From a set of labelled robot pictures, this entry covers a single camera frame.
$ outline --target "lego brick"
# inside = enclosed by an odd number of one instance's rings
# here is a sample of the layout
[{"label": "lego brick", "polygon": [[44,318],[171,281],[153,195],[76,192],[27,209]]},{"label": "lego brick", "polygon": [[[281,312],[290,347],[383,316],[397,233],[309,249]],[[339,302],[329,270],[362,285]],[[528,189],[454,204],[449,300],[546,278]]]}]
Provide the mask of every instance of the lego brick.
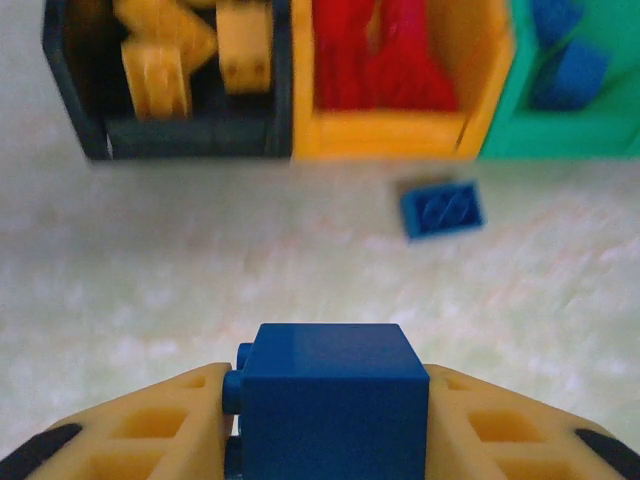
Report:
[{"label": "lego brick", "polygon": [[429,377],[397,325],[266,324],[245,356],[243,478],[424,480]]},{"label": "lego brick", "polygon": [[581,40],[572,40],[541,68],[531,103],[539,110],[579,110],[600,93],[607,74],[606,54]]},{"label": "lego brick", "polygon": [[455,370],[425,367],[431,377],[426,478],[620,480],[574,433],[611,437],[602,427]]},{"label": "lego brick", "polygon": [[113,8],[120,21],[137,36],[179,46],[187,75],[217,52],[215,31],[172,0],[115,0]]},{"label": "lego brick", "polygon": [[550,48],[568,36],[584,16],[572,0],[532,0],[531,9],[540,45]]},{"label": "lego brick", "polygon": [[[428,55],[424,0],[314,2],[316,84],[324,110],[456,111],[451,80]],[[378,23],[378,51],[368,37]]]},{"label": "lego brick", "polygon": [[57,422],[45,440],[69,425],[81,431],[67,432],[76,434],[59,439],[64,447],[53,453],[56,445],[32,446],[42,463],[28,479],[224,480],[233,418],[223,414],[221,397],[230,367],[192,370]]},{"label": "lego brick", "polygon": [[410,239],[481,227],[482,212],[473,183],[418,188],[400,200]]},{"label": "lego brick", "polygon": [[242,441],[233,436],[227,440],[224,456],[224,478],[226,480],[242,480]]},{"label": "lego brick", "polygon": [[271,3],[224,2],[216,8],[220,71],[230,94],[271,88]]},{"label": "lego brick", "polygon": [[122,44],[122,61],[138,119],[190,116],[191,88],[178,47],[132,38]]}]

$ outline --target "blue toy pieces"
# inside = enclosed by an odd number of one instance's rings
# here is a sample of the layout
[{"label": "blue toy pieces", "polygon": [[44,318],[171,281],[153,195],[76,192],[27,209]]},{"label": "blue toy pieces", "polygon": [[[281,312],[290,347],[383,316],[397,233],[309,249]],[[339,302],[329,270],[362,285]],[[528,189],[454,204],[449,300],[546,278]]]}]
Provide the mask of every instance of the blue toy pieces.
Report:
[{"label": "blue toy pieces", "polygon": [[266,324],[238,362],[223,386],[242,419],[229,474],[424,480],[429,375],[398,325]]},{"label": "blue toy pieces", "polygon": [[538,42],[550,48],[569,35],[584,16],[584,8],[572,0],[531,0]]},{"label": "blue toy pieces", "polygon": [[474,183],[438,185],[405,193],[400,200],[411,240],[483,225]]},{"label": "blue toy pieces", "polygon": [[531,104],[539,110],[579,110],[600,93],[609,58],[580,40],[572,40],[542,67]]}]

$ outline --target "yellow bin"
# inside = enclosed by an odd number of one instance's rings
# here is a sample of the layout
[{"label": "yellow bin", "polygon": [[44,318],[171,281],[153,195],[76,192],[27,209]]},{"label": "yellow bin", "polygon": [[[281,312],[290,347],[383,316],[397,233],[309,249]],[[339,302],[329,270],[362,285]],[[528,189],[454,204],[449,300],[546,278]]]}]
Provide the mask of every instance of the yellow bin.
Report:
[{"label": "yellow bin", "polygon": [[294,159],[439,157],[473,160],[487,135],[515,52],[508,0],[428,0],[431,42],[459,112],[323,112],[314,105],[312,0],[292,0]]}]

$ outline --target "lego stud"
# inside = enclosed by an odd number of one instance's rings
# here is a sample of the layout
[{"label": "lego stud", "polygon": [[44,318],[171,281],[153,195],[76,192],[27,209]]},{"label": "lego stud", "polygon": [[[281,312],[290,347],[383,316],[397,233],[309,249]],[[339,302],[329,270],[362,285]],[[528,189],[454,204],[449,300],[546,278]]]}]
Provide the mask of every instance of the lego stud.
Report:
[{"label": "lego stud", "polygon": [[236,368],[238,370],[242,370],[244,364],[247,363],[251,347],[253,347],[253,343],[241,343],[238,345],[238,355],[236,356]]},{"label": "lego stud", "polygon": [[242,371],[231,370],[222,382],[222,411],[227,415],[238,415],[241,412]]},{"label": "lego stud", "polygon": [[238,436],[229,437],[224,452],[225,480],[242,480],[242,439]]}]

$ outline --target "black rubber pad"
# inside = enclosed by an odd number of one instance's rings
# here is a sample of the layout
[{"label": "black rubber pad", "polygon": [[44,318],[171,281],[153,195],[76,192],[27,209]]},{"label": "black rubber pad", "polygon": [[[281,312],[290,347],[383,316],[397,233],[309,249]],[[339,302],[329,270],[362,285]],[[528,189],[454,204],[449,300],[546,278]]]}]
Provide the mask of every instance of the black rubber pad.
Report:
[{"label": "black rubber pad", "polygon": [[81,430],[82,426],[69,423],[35,435],[0,462],[0,479],[25,480]]},{"label": "black rubber pad", "polygon": [[616,438],[586,428],[576,435],[627,480],[640,480],[640,455]]}]

